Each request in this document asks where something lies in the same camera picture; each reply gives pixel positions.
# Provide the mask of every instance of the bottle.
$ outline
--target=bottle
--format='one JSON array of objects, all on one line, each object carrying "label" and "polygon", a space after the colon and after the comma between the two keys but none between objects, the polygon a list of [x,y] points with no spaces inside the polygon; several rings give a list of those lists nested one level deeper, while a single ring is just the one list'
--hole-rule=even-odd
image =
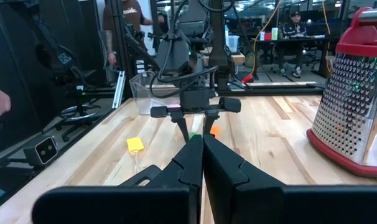
[{"label": "bottle", "polygon": [[225,37],[226,37],[226,45],[227,45],[227,47],[229,47],[228,28],[227,28],[227,25],[225,25]]}]

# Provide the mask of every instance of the wooden tabletop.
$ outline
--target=wooden tabletop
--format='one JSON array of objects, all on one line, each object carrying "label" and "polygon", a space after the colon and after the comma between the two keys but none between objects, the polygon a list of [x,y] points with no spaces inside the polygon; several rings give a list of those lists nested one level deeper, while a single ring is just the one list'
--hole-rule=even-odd
[{"label": "wooden tabletop", "polygon": [[[221,113],[215,125],[219,140],[247,161],[286,184],[377,184],[354,176],[321,156],[306,138],[320,96],[241,98],[240,113]],[[202,127],[201,114],[187,116],[192,131]],[[135,174],[126,140],[140,137],[141,164],[163,169],[184,145],[170,118],[138,115],[127,101],[78,141],[64,155],[0,207],[0,223],[30,223],[30,211],[44,192],[62,185],[119,185]],[[213,223],[203,190],[202,223]]]}]

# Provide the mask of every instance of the red object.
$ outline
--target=red object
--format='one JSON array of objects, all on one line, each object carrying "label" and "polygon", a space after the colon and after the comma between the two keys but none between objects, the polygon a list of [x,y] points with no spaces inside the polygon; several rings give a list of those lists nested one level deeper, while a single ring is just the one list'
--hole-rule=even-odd
[{"label": "red object", "polygon": [[318,149],[322,154],[326,155],[329,159],[336,162],[343,168],[356,175],[377,177],[377,166],[364,166],[347,159],[341,154],[335,152],[330,147],[326,146],[321,140],[317,138],[317,136],[311,129],[306,131],[306,135],[316,149]]},{"label": "red object", "polygon": [[271,33],[270,32],[264,34],[264,40],[271,40]]},{"label": "red object", "polygon": [[241,82],[247,83],[247,82],[251,81],[252,79],[253,79],[252,74],[249,74],[249,75],[245,76],[245,78],[243,78]]},{"label": "red object", "polygon": [[[369,22],[359,22],[358,18],[363,11],[371,9],[364,7],[353,16],[350,27],[342,34],[337,44],[338,54],[357,55],[361,57],[377,57],[377,30],[375,25]],[[334,151],[324,144],[311,129],[306,132],[307,138],[315,148],[338,165],[357,175],[377,177],[377,166],[357,164],[345,156]]]},{"label": "red object", "polygon": [[360,14],[369,9],[372,8],[364,7],[357,10],[350,27],[342,34],[337,44],[337,53],[377,57],[377,30],[375,26],[370,26],[368,23],[360,24],[358,21]]}]

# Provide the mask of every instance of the t-shirt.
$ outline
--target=t-shirt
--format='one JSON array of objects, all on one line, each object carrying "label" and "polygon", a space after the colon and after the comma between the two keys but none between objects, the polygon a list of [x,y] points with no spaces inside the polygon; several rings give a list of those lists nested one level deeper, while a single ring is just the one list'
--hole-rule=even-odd
[{"label": "t-shirt", "polygon": [[[126,22],[133,25],[135,31],[141,31],[140,24],[143,23],[144,16],[140,8],[140,4],[136,0],[122,1],[122,8],[124,11],[124,19]],[[107,5],[103,13],[103,30],[113,30],[114,20],[111,6]]]}]

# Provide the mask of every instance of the stainless steel grater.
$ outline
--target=stainless steel grater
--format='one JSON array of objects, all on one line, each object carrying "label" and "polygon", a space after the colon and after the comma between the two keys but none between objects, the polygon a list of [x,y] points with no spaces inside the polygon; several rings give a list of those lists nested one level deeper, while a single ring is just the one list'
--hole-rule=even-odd
[{"label": "stainless steel grater", "polygon": [[358,174],[377,176],[377,9],[362,8],[337,44],[335,64],[307,137]]},{"label": "stainless steel grater", "polygon": [[377,166],[377,58],[337,55],[312,131],[347,159]]}]

